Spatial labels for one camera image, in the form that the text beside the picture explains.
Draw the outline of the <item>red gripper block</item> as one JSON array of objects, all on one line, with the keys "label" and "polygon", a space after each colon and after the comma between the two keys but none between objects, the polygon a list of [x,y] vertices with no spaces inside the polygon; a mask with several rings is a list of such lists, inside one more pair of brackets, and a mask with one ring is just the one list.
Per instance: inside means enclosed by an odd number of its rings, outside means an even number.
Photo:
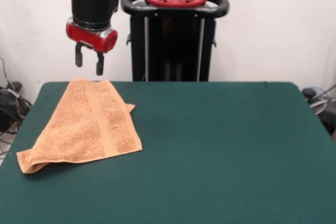
[{"label": "red gripper block", "polygon": [[96,65],[96,75],[102,76],[104,69],[104,54],[111,51],[118,39],[118,33],[112,28],[104,31],[88,31],[84,30],[72,22],[67,22],[66,33],[70,39],[77,42],[75,46],[75,64],[82,67],[82,46],[89,46],[97,51],[98,62]]}]

